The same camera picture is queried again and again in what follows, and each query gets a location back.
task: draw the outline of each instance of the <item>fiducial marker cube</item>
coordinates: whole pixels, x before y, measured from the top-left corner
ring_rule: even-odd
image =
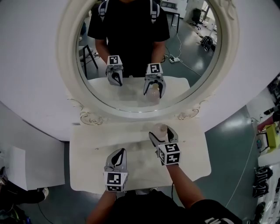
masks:
[[[121,192],[123,191],[127,179],[128,173],[121,172],[104,172],[104,182],[107,191]]]
[[[181,160],[181,151],[177,143],[158,145],[157,155],[164,165],[177,164]]]
[[[114,56],[108,56],[107,65],[112,65],[112,66],[123,65],[123,63],[118,55],[114,55]]]
[[[160,63],[153,63],[147,65],[146,75],[163,74]]]

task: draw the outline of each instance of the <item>power strip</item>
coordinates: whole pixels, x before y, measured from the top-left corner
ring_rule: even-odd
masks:
[[[171,64],[173,64],[173,63],[175,63],[175,62],[181,62],[181,60],[180,60],[179,58],[171,57],[171,58],[169,58],[169,62],[170,62]]]

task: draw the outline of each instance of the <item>floor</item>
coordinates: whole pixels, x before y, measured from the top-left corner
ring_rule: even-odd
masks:
[[[173,77],[185,77],[190,86],[193,86],[203,75],[207,67],[209,66],[212,57],[213,51],[206,52],[203,47],[200,45],[201,38],[196,34],[196,31],[182,19],[179,22],[178,36],[176,35],[176,26],[171,26],[171,15],[167,15],[169,23],[169,32],[170,39],[166,41],[166,54],[172,54],[175,57],[178,57],[180,54],[180,41],[181,46],[181,56],[180,59],[183,63],[174,63],[170,64],[168,60],[162,63],[162,69],[164,75],[173,76]],[[85,19],[87,28],[89,26],[90,18]],[[174,18],[173,24],[177,24],[177,17]],[[93,53],[96,52],[95,49],[95,40],[87,36],[87,33],[82,35],[82,40],[79,42],[80,46],[88,44],[91,48],[94,49]],[[97,77],[105,77],[106,64],[101,58],[96,57],[96,63],[98,65],[98,70],[95,68],[93,62],[89,62],[87,67],[87,78],[94,79]]]
[[[257,200],[252,198],[257,148],[254,130],[247,108],[243,107],[230,118],[205,133],[212,172],[195,183],[208,199],[227,206],[244,221],[253,217]],[[66,184],[49,188],[48,198],[40,203],[44,215],[54,224],[85,223],[101,195],[71,189],[69,174],[69,144],[65,144]],[[160,188],[171,196],[171,187]],[[174,200],[181,205],[176,192]],[[37,204],[22,204],[33,224],[49,223]]]

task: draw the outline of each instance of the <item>black backpack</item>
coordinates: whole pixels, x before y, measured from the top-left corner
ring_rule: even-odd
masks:
[[[109,0],[101,3],[98,8],[98,13],[99,13],[100,18],[102,19],[102,22],[104,20],[105,14],[107,12],[108,3],[109,3]],[[151,16],[152,24],[154,24],[154,22],[158,18],[159,12],[160,12],[159,5],[156,2],[154,2],[153,0],[150,0],[150,16]]]
[[[209,51],[213,45],[213,40],[209,36],[205,36],[202,38],[200,44],[204,48],[205,51]]]

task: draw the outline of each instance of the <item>desk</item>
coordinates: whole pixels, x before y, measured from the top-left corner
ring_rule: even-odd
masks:
[[[162,0],[161,5],[166,4],[166,7],[177,8],[178,0]]]
[[[171,26],[172,26],[172,23],[173,23],[174,15],[178,15],[178,21],[177,21],[177,33],[178,33],[179,21],[180,21],[180,13],[178,12],[178,10],[177,10],[177,9],[172,9],[172,8],[169,8],[169,7],[165,7],[165,6],[162,6],[161,8],[162,8],[167,14],[172,14]]]
[[[181,169],[195,181],[211,173],[204,132],[198,119],[162,121],[179,136]],[[102,194],[107,157],[115,150],[127,151],[129,177],[125,191],[172,185],[165,166],[155,154],[148,132],[157,121],[72,126],[70,138],[70,184],[76,191]]]

